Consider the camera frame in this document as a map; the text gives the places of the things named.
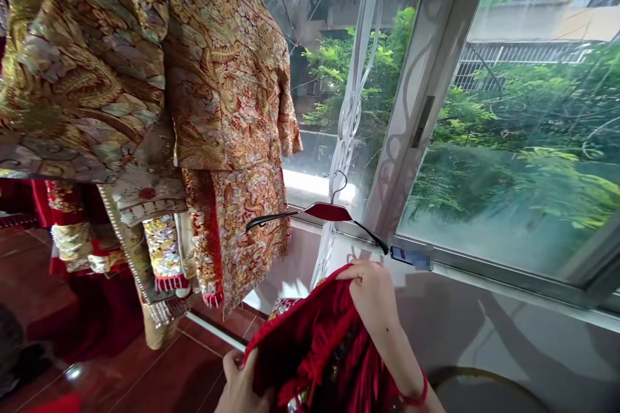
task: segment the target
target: window glass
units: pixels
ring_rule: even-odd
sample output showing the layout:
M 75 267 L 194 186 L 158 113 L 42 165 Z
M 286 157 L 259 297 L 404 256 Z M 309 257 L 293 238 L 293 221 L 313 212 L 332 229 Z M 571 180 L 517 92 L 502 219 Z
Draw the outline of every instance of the window glass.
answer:
M 336 147 L 360 0 L 263 1 L 289 38 L 291 89 L 304 151 L 284 159 L 284 181 L 289 203 L 304 207 L 329 200 L 329 183 L 323 176 L 329 173 Z M 339 200 L 358 220 L 372 187 L 419 1 L 384 0 L 378 50 L 362 94 L 349 183 Z
M 620 0 L 480 0 L 400 225 L 562 279 L 620 208 Z

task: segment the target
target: hand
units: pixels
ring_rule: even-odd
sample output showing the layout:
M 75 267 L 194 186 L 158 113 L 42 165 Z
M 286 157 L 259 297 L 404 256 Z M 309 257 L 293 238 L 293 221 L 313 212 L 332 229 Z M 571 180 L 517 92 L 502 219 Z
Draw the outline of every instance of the hand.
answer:
M 380 263 L 354 259 L 336 279 L 352 279 L 349 291 L 355 309 L 375 345 L 400 328 L 392 278 Z
M 273 401 L 273 390 L 268 390 L 262 398 L 252 390 L 258 349 L 255 348 L 250 352 L 243 368 L 238 368 L 235 359 L 242 356 L 243 354 L 238 350 L 232 350 L 224 357 L 226 386 L 224 386 L 215 413 L 269 413 Z

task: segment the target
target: embroidered skirt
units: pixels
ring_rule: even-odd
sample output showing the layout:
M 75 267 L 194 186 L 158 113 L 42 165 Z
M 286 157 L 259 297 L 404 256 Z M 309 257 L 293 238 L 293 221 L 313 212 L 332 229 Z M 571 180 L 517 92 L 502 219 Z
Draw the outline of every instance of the embroidered skirt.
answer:
M 287 253 L 290 220 L 245 232 L 257 216 L 287 211 L 281 163 L 240 170 L 183 170 L 196 273 L 208 305 L 228 317 Z

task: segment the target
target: clothes hanger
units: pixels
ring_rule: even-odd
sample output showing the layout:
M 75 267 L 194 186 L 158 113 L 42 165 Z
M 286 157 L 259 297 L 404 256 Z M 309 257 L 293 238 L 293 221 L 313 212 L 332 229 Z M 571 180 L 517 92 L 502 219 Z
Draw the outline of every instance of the clothes hanger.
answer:
M 334 197 L 336 196 L 336 194 L 339 191 L 343 190 L 349 183 L 349 180 L 346 174 L 344 174 L 340 170 L 337 170 L 337 172 L 340 172 L 344 176 L 344 186 L 342 186 L 341 188 L 339 188 L 336 192 L 332 194 L 330 203 L 314 202 L 312 205 L 298 212 L 278 213 L 278 214 L 273 214 L 273 215 L 259 216 L 259 217 L 256 217 L 250 220 L 248 224 L 245 225 L 245 231 L 248 232 L 254 226 L 263 227 L 264 223 L 268 223 L 269 221 L 272 221 L 274 219 L 278 219 L 278 218 L 285 217 L 285 216 L 294 216 L 298 213 L 306 213 L 318 219 L 323 219 L 324 221 L 352 221 L 354 222 L 360 228 L 364 229 L 370 237 L 372 237 L 373 241 L 375 241 L 375 243 L 379 247 L 381 247 L 384 255 L 388 255 L 389 254 L 388 244 L 386 244 L 381 237 L 376 235 L 374 232 L 372 232 L 367 227 L 355 221 L 351 217 L 351 214 L 347 211 L 347 209 L 344 208 L 344 206 L 334 205 Z

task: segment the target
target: wooden floor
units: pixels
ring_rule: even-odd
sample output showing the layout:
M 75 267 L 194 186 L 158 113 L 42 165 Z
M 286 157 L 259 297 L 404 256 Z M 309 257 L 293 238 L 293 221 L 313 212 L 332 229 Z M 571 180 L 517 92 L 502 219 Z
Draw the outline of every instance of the wooden floor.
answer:
M 51 244 L 45 230 L 0 230 L 0 301 L 24 327 L 74 298 L 60 277 L 48 275 Z M 193 311 L 246 341 L 265 320 L 247 307 L 224 322 L 221 309 L 202 302 Z M 212 412 L 225 384 L 222 356 L 231 349 L 183 318 L 166 350 L 149 349 L 140 336 L 114 358 L 70 367 L 56 361 L 33 382 L 0 399 L 0 413 L 28 411 L 71 392 L 84 399 L 83 412 Z

